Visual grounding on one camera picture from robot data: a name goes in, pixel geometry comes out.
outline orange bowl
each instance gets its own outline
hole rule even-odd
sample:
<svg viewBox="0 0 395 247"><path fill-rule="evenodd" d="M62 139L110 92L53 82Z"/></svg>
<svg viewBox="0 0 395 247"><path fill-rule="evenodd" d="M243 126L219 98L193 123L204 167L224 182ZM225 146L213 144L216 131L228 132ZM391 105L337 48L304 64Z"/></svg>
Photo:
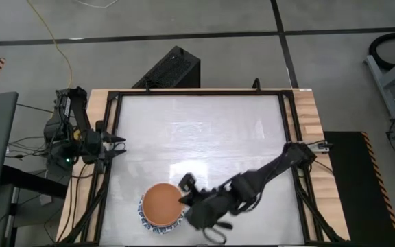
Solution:
<svg viewBox="0 0 395 247"><path fill-rule="evenodd" d="M143 197L143 213L154 226L170 226L176 222L184 209L178 202L180 190L169 183L158 183L150 187Z"/></svg>

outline bowl rim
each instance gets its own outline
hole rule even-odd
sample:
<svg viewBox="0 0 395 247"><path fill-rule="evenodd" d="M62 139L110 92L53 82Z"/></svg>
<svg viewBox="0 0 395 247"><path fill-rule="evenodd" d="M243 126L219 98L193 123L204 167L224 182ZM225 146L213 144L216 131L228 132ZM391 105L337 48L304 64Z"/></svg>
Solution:
<svg viewBox="0 0 395 247"><path fill-rule="evenodd" d="M156 186L159 186L159 185L169 185L170 187L173 187L174 189L176 189L176 191L178 191L180 195L182 195L181 190L179 190L179 188L178 188L177 186L175 186L175 185L173 185L173 184L171 184L171 183L156 183L155 185L152 185L152 186L145 192L145 194L143 195L143 201L142 201L142 203L141 203L141 210L142 210L142 212L144 213L145 219L146 219L150 224L152 224L152 225L154 225L154 226L159 226L159 227L171 226L172 224L175 224L176 221L178 221L179 217L181 216L182 211L184 210L184 205L181 204L180 210L178 211L178 215L175 217L174 220L172 220L172 221L169 222L168 224L157 224L157 223L153 222L151 219L149 219L148 216L147 216L147 215L145 214L145 212L144 212L144 202L145 202L145 199L146 199L146 196L145 196L145 195L147 195L147 193L149 193L150 190L152 190L153 188L155 188Z"/></svg>

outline blue and white bowl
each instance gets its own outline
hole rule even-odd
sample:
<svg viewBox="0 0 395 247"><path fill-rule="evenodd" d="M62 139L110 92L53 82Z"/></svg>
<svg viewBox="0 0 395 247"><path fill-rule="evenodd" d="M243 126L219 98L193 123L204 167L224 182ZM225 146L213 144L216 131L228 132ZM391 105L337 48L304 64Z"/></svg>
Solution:
<svg viewBox="0 0 395 247"><path fill-rule="evenodd" d="M170 226L154 226L154 225L150 224L149 221L147 221L147 219L144 216L143 197L144 196L141 196L140 202L138 203L138 215L140 217L141 223L147 230L149 230L153 233L165 234L165 233L168 233L169 231L175 229L176 227L178 227L179 224L181 223L181 221L184 219L184 211L182 211L182 213L179 215L179 218L175 221L175 223L173 223Z"/></svg>

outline white table surface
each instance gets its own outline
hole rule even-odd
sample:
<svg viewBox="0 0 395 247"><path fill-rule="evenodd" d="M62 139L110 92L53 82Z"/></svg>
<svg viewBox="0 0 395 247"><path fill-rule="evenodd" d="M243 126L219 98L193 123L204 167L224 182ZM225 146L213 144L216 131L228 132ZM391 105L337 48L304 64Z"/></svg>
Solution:
<svg viewBox="0 0 395 247"><path fill-rule="evenodd" d="M126 96L117 135L127 152L112 165L102 246L211 244L187 221L151 233L136 212L155 183L177 185L187 172L212 188L276 158L286 142L277 96ZM222 218L226 244L302 244L294 182L287 170L271 182L258 207Z"/></svg>

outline table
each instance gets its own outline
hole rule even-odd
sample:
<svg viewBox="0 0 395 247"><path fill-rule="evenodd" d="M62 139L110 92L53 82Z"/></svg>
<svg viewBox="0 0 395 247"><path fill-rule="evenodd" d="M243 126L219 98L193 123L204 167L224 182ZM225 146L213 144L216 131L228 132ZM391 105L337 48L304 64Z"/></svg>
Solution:
<svg viewBox="0 0 395 247"><path fill-rule="evenodd" d="M181 91L184 89L157 89L157 90L166 90L166 91ZM212 91L218 90L255 90L255 89L206 89ZM262 90L287 90L287 89L262 89ZM109 91L144 91L144 89L93 89L91 91L91 96L88 101L87 113L89 117L89 121L93 126L96 121L102 120L104 118L104 112L106 108L106 102ZM320 123L320 118L318 115L318 111L315 105L315 100L313 97L313 92L311 89L292 89L294 94L294 101L296 105L296 110L298 114L298 121L300 123L301 135L304 141L313 142L324 139L324 135L322 132L322 127ZM286 104L286 113L289 122L289 128L291 129L292 140L296 140L294 135L294 121L291 117L291 111L289 108L289 104ZM115 105L113 104L110 110L112 113L115 112ZM114 118L114 114L110 114L110 121L107 126L107 130L111 132L112 130L112 121ZM326 166L331 168L330 159L327 154L319 154L318 161L325 164ZM83 167L83 163L79 162L73 167L73 174L77 176L86 176L93 172L93 166L88 166L85 168L82 174L80 174L80 170ZM62 210L62 215L60 219L58 234L56 239L63 239L67 234L71 231L71 225L73 224L73 217L75 218L74 224L81 218L85 209L86 203L88 201L89 190L91 187L92 179L86 178L79 181L78 187L78 195L77 202L75 202L75 189L77 184L77 179L72 178L72 186L68 188L68 190L72 189L72 203L71 212L70 209L70 193L67 192L67 197L65 200L65 204ZM313 169L311 171L311 180L313 184L313 192L315 194L316 204L318 210L324 216L326 221L335 229L337 234L339 234L344 239L349 239L348 230L346 226L346 222L344 219L344 213L342 211L341 202L339 199L339 194L337 192L337 186L335 183L335 179L333 175L327 172L324 168L313 165ZM97 189L102 182L102 176L99 177L99 181L97 183ZM73 215L73 207L74 203L77 204L77 208L75 210L75 215ZM308 219L308 227L309 234L311 239L317 239L315 236L313 220L309 213L309 210L306 209L307 219ZM95 227L98 218L98 209L96 209L91 217L91 222L89 224L87 241L94 241L95 239Z"/></svg>

